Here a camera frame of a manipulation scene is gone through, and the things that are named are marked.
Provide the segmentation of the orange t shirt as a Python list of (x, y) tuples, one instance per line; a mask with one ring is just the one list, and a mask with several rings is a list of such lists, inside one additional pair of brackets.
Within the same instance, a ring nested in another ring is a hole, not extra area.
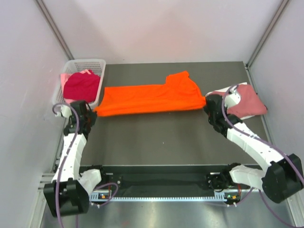
[(105, 87), (95, 108), (98, 116), (146, 114), (201, 109), (206, 98), (187, 71), (171, 74), (161, 85)]

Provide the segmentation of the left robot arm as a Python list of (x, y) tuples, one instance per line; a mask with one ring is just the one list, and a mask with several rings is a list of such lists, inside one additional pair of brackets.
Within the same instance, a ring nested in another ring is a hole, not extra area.
[(80, 172), (83, 150), (97, 114), (84, 100), (58, 103), (53, 109), (58, 107), (61, 109), (59, 114), (67, 119), (63, 129), (63, 149), (52, 181), (43, 188), (53, 217), (87, 213), (89, 195), (95, 187), (103, 188), (108, 182), (108, 177), (99, 169)]

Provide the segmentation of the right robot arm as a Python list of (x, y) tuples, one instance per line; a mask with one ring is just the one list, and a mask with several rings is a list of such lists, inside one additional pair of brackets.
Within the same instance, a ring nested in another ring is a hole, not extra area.
[(240, 147), (260, 167), (227, 165), (220, 172), (221, 189), (244, 184), (262, 190), (274, 203), (280, 203), (304, 188), (301, 159), (295, 154), (285, 155), (254, 134), (237, 116), (227, 114), (221, 95), (208, 95), (204, 111), (213, 129)]

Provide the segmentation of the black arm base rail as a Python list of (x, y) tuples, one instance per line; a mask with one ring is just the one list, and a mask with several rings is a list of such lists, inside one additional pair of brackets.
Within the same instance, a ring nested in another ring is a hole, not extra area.
[(117, 197), (163, 198), (212, 196), (214, 190), (246, 191), (245, 184), (224, 186), (218, 176), (225, 165), (90, 165), (80, 172), (98, 169), (101, 183), (115, 182)]

